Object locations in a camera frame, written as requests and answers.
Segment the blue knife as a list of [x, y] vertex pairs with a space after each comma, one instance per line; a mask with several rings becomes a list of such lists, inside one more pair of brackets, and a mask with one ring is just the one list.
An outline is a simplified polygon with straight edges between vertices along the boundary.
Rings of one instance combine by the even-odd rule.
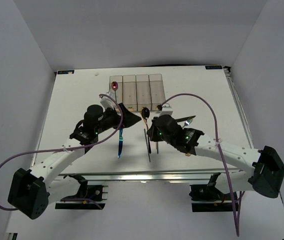
[[121, 157], [123, 148], [123, 129], [119, 130], [119, 142], [118, 142], [118, 158]]

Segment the rainbow spoon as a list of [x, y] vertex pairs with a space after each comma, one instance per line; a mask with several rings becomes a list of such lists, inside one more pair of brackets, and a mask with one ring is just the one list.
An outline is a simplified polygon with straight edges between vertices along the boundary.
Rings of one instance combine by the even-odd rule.
[[115, 101], [117, 101], [117, 90], [118, 90], [118, 83], [116, 81], [113, 81], [111, 83], [111, 89], [114, 92], [114, 97], [115, 97]]

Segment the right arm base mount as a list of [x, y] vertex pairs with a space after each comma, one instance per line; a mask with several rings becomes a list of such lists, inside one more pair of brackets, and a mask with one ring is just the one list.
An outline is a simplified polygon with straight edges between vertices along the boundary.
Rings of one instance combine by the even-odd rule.
[[215, 187], [220, 175], [220, 172], [214, 173], [207, 184], [190, 185], [193, 213], [232, 212], [230, 193], [222, 193]]

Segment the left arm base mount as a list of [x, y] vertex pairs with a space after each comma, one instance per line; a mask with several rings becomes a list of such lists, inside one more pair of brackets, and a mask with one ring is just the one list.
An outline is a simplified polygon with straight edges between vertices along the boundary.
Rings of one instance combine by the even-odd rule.
[[55, 203], [57, 210], [103, 210], [108, 198], [108, 186], [89, 184], [88, 180], [79, 174], [69, 174], [63, 179], [75, 180], [79, 188], [74, 195], [69, 195]]

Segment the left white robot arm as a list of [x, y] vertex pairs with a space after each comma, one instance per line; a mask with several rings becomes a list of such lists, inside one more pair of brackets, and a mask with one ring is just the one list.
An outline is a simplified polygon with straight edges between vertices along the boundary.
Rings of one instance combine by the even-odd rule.
[[133, 126], [141, 117], [131, 113], [121, 103], [121, 115], [115, 109], [103, 109], [94, 104], [87, 108], [83, 120], [65, 142], [67, 150], [55, 152], [30, 169], [20, 168], [14, 173], [8, 202], [30, 219], [38, 218], [53, 202], [62, 199], [82, 201], [88, 196], [87, 180], [72, 173], [62, 180], [55, 178], [76, 159], [84, 156], [97, 143], [98, 135], [108, 129]]

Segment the black knife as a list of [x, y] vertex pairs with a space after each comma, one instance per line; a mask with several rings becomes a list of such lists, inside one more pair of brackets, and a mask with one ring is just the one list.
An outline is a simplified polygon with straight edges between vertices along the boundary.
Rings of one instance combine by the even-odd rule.
[[187, 117], [182, 117], [182, 118], [178, 118], [178, 119], [175, 119], [178, 123], [180, 122], [185, 122], [188, 118], [195, 118], [196, 116], [195, 115], [192, 115], [192, 116], [187, 116]]

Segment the black spoon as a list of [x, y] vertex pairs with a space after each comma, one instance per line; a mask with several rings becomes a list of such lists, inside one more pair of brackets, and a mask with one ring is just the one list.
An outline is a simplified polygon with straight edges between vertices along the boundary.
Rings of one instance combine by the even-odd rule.
[[148, 127], [148, 119], [150, 117], [150, 110], [147, 108], [147, 107], [143, 107], [142, 110], [141, 110], [141, 117], [143, 118], [144, 120], [144, 123], [146, 125], [146, 129], [148, 130], [149, 127]]

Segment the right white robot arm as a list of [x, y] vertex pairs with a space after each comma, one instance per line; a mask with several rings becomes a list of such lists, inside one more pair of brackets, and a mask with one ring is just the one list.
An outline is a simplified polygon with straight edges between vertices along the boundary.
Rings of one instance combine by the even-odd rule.
[[166, 142], [179, 152], [225, 162], [239, 169], [234, 173], [214, 174], [208, 183], [208, 195], [217, 200], [229, 192], [256, 191], [278, 197], [284, 179], [284, 163], [270, 146], [244, 148], [217, 142], [204, 132], [180, 126], [170, 115], [159, 116], [147, 131], [152, 142]]

